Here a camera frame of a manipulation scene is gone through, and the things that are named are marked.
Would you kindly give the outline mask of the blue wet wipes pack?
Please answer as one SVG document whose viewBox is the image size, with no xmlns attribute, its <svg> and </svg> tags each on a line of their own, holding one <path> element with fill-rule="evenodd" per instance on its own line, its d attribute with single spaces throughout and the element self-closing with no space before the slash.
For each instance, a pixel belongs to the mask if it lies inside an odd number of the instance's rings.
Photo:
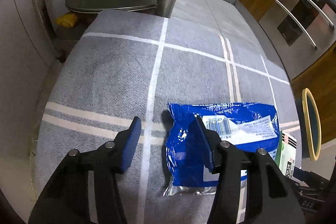
<svg viewBox="0 0 336 224">
<path fill-rule="evenodd" d="M 173 126 L 165 144 L 166 164 L 171 173 L 165 197 L 180 193 L 214 194 L 219 176 L 212 174 L 204 158 L 207 152 L 201 142 L 196 117 L 201 117 L 206 129 L 218 133 L 247 152 L 264 148 L 275 158 L 280 138 L 280 126 L 273 105 L 256 102 L 218 103 L 208 105 L 167 105 Z"/>
</svg>

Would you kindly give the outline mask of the white green carton box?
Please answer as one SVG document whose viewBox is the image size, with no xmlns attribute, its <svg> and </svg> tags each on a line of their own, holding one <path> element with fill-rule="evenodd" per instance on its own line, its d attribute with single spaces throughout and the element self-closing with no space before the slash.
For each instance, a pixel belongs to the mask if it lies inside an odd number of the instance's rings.
<svg viewBox="0 0 336 224">
<path fill-rule="evenodd" d="M 288 133 L 281 131 L 275 162 L 282 174 L 290 179 L 293 178 L 296 151 L 297 140 Z"/>
</svg>

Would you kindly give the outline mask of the blue bin with yellow rim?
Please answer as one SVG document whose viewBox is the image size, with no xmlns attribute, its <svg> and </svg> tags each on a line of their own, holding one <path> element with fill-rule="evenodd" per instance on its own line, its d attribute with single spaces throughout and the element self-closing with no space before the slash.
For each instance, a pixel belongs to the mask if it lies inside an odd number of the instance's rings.
<svg viewBox="0 0 336 224">
<path fill-rule="evenodd" d="M 317 161 L 321 152 L 322 130 L 317 104 L 313 94 L 304 88 L 295 99 L 301 130 L 302 157 Z"/>
</svg>

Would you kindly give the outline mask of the small yellow object under rack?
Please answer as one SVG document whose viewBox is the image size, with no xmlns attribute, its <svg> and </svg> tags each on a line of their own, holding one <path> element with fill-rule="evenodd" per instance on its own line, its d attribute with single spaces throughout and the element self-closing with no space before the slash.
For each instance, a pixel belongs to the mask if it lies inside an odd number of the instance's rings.
<svg viewBox="0 0 336 224">
<path fill-rule="evenodd" d="M 72 12 L 66 13 L 58 18 L 56 18 L 55 23 L 64 28 L 74 28 L 79 17 Z"/>
</svg>

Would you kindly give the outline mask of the stainless steel drawer appliance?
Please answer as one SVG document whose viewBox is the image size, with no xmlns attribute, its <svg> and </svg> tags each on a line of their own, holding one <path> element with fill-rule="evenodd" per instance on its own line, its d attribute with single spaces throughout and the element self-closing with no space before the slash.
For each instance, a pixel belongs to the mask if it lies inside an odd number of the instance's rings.
<svg viewBox="0 0 336 224">
<path fill-rule="evenodd" d="M 335 42 L 335 12 L 324 0 L 275 0 L 259 23 L 290 79 Z"/>
</svg>

